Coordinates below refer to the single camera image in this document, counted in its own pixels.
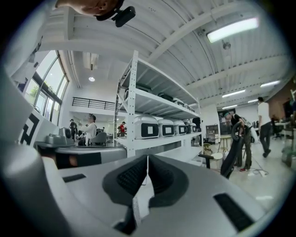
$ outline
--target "ceiling light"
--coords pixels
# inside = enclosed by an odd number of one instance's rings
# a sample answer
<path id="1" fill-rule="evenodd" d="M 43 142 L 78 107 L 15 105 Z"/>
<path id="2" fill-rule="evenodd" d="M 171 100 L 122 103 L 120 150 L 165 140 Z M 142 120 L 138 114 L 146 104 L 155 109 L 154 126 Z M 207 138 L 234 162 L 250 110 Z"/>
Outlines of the ceiling light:
<path id="1" fill-rule="evenodd" d="M 222 96 L 222 98 L 229 97 L 231 95 L 235 95 L 235 94 L 239 94 L 239 93 L 243 93 L 245 91 L 246 90 L 241 90 L 241 91 L 236 91 L 236 92 L 232 92 L 232 93 L 229 93 L 229 94 L 225 94 L 225 95 Z"/>
<path id="2" fill-rule="evenodd" d="M 250 101 L 248 101 L 248 103 L 253 103 L 253 102 L 257 102 L 257 101 L 258 101 L 258 99 L 250 100 Z"/>
<path id="3" fill-rule="evenodd" d="M 220 39 L 223 39 L 225 37 L 234 35 L 236 33 L 240 33 L 243 31 L 255 29 L 259 26 L 259 21 L 257 18 L 251 18 L 247 20 L 242 20 L 239 22 L 235 22 L 233 24 L 227 25 L 225 27 L 222 27 L 218 30 L 215 30 L 209 34 L 207 34 L 207 37 L 211 43 L 216 42 Z"/>
<path id="4" fill-rule="evenodd" d="M 222 109 L 229 109 L 229 108 L 233 108 L 233 107 L 237 107 L 237 105 L 234 105 L 234 106 L 227 106 L 227 107 L 223 107 Z"/>
<path id="5" fill-rule="evenodd" d="M 281 81 L 272 81 L 272 82 L 269 82 L 269 83 L 262 84 L 260 87 L 274 86 L 274 85 L 277 85 L 280 82 Z"/>

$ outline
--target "white ceiling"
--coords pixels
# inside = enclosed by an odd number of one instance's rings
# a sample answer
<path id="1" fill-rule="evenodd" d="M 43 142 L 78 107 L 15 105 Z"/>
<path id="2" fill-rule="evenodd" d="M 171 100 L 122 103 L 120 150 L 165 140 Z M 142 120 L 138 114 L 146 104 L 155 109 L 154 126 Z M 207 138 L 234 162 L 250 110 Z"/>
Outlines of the white ceiling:
<path id="1" fill-rule="evenodd" d="M 126 0 L 136 17 L 121 28 L 111 20 L 98 22 L 72 9 L 54 10 L 43 37 L 42 50 L 63 50 L 69 77 L 79 87 L 103 86 L 117 81 L 133 50 L 139 57 L 163 70 L 194 96 L 201 106 L 245 104 L 259 95 L 278 91 L 295 73 L 289 50 L 264 14 L 246 1 L 235 0 Z M 206 34 L 232 22 L 259 17 L 255 30 L 210 43 Z M 98 68 L 85 68 L 83 54 L 97 54 Z M 96 82 L 90 84 L 93 76 Z M 282 83 L 260 88 L 275 80 Z M 222 99 L 222 94 L 246 92 Z"/>
<path id="2" fill-rule="evenodd" d="M 81 112 L 72 112 L 72 115 L 75 116 L 77 119 L 83 121 L 87 121 L 89 114 L 88 113 L 81 113 Z M 96 122 L 106 122 L 112 123 L 114 116 L 112 115 L 104 115 L 104 114 L 94 114 L 96 116 Z M 118 122 L 122 122 L 125 120 L 125 117 L 118 116 Z"/>

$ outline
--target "shelf board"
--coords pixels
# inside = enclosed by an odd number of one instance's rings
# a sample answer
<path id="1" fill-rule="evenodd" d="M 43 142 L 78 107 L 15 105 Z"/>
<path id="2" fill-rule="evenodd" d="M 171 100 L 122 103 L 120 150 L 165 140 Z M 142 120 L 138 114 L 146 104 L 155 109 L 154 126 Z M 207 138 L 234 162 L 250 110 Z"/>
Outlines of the shelf board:
<path id="1" fill-rule="evenodd" d="M 164 156 L 167 158 L 171 158 L 174 160 L 182 161 L 182 162 L 190 162 L 192 159 L 198 156 L 198 154 L 202 151 L 201 147 L 178 147 L 172 150 L 164 151 L 158 153 L 158 156 Z"/>
<path id="2" fill-rule="evenodd" d="M 146 149 L 150 147 L 162 146 L 170 143 L 175 143 L 191 137 L 196 137 L 197 135 L 202 134 L 201 132 L 194 132 L 185 135 L 177 135 L 172 137 L 159 137 L 159 138 L 150 138 L 150 139 L 135 139 L 133 141 L 134 148 L 136 150 Z M 128 140 L 125 137 L 118 137 L 115 141 L 119 142 L 123 146 L 128 146 Z"/>
<path id="3" fill-rule="evenodd" d="M 130 75 L 122 82 L 122 87 L 128 88 L 129 83 Z M 140 58 L 138 58 L 137 64 L 137 83 L 150 87 L 155 95 L 165 93 L 173 98 L 182 100 L 188 105 L 198 103 L 198 100 L 173 78 Z"/>
<path id="4" fill-rule="evenodd" d="M 140 89 L 136 89 L 135 112 L 170 119 L 200 117 L 182 106 Z"/>

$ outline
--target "black railing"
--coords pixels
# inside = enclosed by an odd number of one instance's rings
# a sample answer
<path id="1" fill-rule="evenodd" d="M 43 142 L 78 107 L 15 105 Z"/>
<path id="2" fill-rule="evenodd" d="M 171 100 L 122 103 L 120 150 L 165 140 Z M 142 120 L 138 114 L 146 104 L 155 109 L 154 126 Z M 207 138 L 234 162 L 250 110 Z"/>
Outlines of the black railing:
<path id="1" fill-rule="evenodd" d="M 92 100 L 92 99 L 79 98 L 79 97 L 73 97 L 72 106 L 115 110 L 115 103 L 113 102 L 102 101 L 102 100 Z"/>

